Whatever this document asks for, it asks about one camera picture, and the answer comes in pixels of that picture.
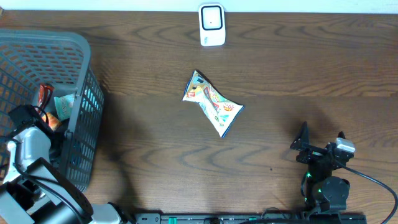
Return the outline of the cream snack bag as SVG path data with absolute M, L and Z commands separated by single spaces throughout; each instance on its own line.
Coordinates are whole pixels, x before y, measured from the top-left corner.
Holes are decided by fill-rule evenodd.
M 193 71 L 182 101 L 198 104 L 221 138 L 227 135 L 236 117 L 245 108 L 225 98 L 198 70 Z

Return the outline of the light blue wipes packet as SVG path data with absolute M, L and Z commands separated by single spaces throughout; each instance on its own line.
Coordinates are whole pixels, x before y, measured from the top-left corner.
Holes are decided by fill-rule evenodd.
M 55 109 L 57 112 L 58 119 L 60 121 L 70 119 L 74 101 L 75 101 L 74 94 L 69 94 L 69 95 L 54 98 Z

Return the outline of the small orange packet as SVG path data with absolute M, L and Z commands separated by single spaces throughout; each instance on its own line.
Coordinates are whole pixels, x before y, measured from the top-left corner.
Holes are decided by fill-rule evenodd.
M 49 125 L 52 131 L 56 131 L 62 125 L 62 122 L 59 121 L 52 113 L 46 113 L 42 116 L 42 119 Z

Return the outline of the red snack bar wrapper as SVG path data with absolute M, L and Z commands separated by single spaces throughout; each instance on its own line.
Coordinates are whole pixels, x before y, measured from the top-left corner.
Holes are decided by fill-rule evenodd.
M 54 89 L 55 87 L 48 83 L 41 83 L 39 85 L 39 94 L 38 94 L 38 103 L 37 103 L 37 106 L 39 108 L 44 109 L 48 105 Z

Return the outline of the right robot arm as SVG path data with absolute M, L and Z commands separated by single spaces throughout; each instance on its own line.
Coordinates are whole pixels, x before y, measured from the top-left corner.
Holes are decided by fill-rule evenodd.
M 297 162 L 308 165 L 301 183 L 306 206 L 303 217 L 314 220 L 316 216 L 338 216 L 346 210 L 350 183 L 332 175 L 334 170 L 342 168 L 353 158 L 356 150 L 344 132 L 339 132 L 335 141 L 325 147 L 317 147 L 310 144 L 308 124 L 304 122 L 290 148 L 299 152 Z

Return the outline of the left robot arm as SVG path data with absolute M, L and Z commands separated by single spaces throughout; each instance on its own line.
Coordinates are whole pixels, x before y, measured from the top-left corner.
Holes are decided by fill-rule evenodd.
M 92 205 L 83 193 L 49 162 L 55 133 L 31 126 L 1 136 L 11 153 L 1 185 L 1 218 L 7 223 L 135 223 L 136 219 L 108 202 Z

